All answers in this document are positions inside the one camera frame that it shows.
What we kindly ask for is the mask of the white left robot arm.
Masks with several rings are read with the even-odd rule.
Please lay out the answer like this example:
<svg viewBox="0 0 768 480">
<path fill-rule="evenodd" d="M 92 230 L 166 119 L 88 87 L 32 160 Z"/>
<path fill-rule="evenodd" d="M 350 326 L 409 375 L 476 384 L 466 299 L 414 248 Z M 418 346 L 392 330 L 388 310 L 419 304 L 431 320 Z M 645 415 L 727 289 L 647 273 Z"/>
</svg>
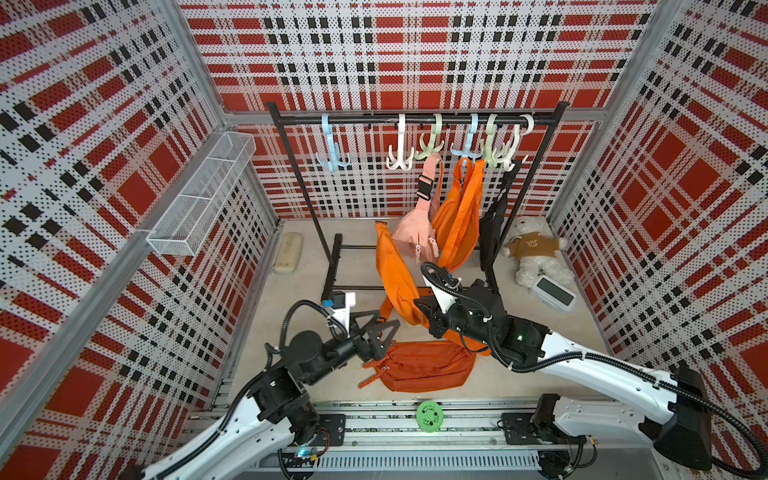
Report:
<svg viewBox="0 0 768 480">
<path fill-rule="evenodd" d="M 289 338 L 302 307 L 320 314 L 331 337 L 312 330 Z M 122 479 L 233 479 L 261 459 L 292 444 L 311 442 L 320 429 L 308 387 L 357 357 L 383 359 L 400 327 L 376 310 L 344 313 L 310 300 L 290 307 L 265 368 L 236 394 L 227 412 L 193 440 L 148 466 L 130 465 Z"/>
</svg>

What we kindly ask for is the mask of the pink sling bag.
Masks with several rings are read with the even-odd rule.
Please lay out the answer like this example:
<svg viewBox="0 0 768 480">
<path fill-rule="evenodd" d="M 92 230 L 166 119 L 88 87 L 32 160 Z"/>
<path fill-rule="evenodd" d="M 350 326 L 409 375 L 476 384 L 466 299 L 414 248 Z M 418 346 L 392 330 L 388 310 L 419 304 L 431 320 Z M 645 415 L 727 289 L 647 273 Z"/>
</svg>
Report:
<svg viewBox="0 0 768 480">
<path fill-rule="evenodd" d="M 442 194 L 444 166 L 439 153 L 431 153 L 423 164 L 417 182 L 417 202 L 392 233 L 392 240 L 401 254 L 417 262 L 434 262 L 439 246 L 432 219 L 437 214 Z"/>
</svg>

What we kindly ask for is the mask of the orange bottom bag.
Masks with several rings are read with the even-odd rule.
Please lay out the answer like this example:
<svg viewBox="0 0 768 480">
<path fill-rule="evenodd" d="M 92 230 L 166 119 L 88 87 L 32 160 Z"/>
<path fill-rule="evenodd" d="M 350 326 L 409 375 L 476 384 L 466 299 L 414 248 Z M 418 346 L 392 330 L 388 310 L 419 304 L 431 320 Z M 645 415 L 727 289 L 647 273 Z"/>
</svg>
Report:
<svg viewBox="0 0 768 480">
<path fill-rule="evenodd" d="M 381 277 L 387 298 L 392 307 L 407 323 L 423 326 L 414 301 L 416 299 L 426 299 L 430 295 L 434 296 L 433 291 L 430 286 L 421 289 L 417 288 L 409 268 L 395 246 L 387 224 L 377 221 L 375 228 L 377 234 L 376 268 Z M 464 337 L 461 337 L 460 342 L 453 343 L 463 345 L 469 349 L 470 346 L 480 347 L 483 342 L 465 342 Z"/>
</svg>

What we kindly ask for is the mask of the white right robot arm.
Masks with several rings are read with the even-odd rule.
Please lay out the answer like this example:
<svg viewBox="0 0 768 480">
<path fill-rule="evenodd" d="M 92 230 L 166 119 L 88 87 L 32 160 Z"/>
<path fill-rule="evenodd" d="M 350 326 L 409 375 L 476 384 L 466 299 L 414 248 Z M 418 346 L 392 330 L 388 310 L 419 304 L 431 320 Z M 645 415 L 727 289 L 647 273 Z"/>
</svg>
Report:
<svg viewBox="0 0 768 480">
<path fill-rule="evenodd" d="M 472 340 L 507 370 L 543 372 L 602 393 L 641 414 L 636 434 L 665 458 L 694 470 L 717 467 L 745 479 L 767 476 L 767 448 L 736 415 L 711 402 L 701 375 L 685 366 L 674 372 L 640 367 L 582 346 L 549 327 L 506 312 L 500 294 L 482 280 L 464 287 L 432 262 L 420 266 L 430 294 L 416 299 L 430 333 Z M 752 447 L 758 465 L 731 465 L 711 452 L 711 423 L 720 417 Z"/>
</svg>

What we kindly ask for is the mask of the black sling bag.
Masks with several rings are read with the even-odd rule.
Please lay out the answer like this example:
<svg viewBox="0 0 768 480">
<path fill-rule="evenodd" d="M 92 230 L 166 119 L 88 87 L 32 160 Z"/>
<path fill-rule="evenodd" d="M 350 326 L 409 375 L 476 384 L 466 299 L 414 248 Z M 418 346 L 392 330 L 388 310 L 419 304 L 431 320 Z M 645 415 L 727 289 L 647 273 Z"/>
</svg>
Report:
<svg viewBox="0 0 768 480">
<path fill-rule="evenodd" d="M 504 172 L 501 177 L 498 195 L 494 198 L 488 210 L 480 219 L 480 266 L 483 272 L 488 272 L 492 267 L 502 243 L 502 223 L 508 206 L 508 196 L 513 181 L 521 169 L 521 165 L 521 162 L 513 162 L 511 164 L 511 169 Z"/>
</svg>

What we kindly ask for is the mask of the orange sling bag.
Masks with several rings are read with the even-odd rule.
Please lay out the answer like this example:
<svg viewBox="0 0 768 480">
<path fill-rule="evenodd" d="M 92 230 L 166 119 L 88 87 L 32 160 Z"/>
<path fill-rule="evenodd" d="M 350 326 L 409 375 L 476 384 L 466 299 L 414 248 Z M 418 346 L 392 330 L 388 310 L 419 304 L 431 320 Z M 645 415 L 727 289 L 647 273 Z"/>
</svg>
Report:
<svg viewBox="0 0 768 480">
<path fill-rule="evenodd" d="M 484 160 L 460 159 L 451 188 L 432 220 L 440 250 L 438 265 L 449 272 L 461 267 L 478 243 L 484 170 Z"/>
</svg>

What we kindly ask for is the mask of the dark rust orange bag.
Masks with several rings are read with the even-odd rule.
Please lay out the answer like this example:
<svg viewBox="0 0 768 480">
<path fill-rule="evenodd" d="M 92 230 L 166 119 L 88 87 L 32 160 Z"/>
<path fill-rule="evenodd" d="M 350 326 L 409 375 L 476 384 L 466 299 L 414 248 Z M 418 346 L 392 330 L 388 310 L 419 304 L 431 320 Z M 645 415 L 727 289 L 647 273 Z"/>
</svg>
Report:
<svg viewBox="0 0 768 480">
<path fill-rule="evenodd" d="M 393 344 L 380 360 L 370 360 L 364 369 L 375 373 L 358 384 L 362 389 L 380 381 L 393 392 L 428 393 L 464 385 L 477 355 L 450 341 Z"/>
</svg>

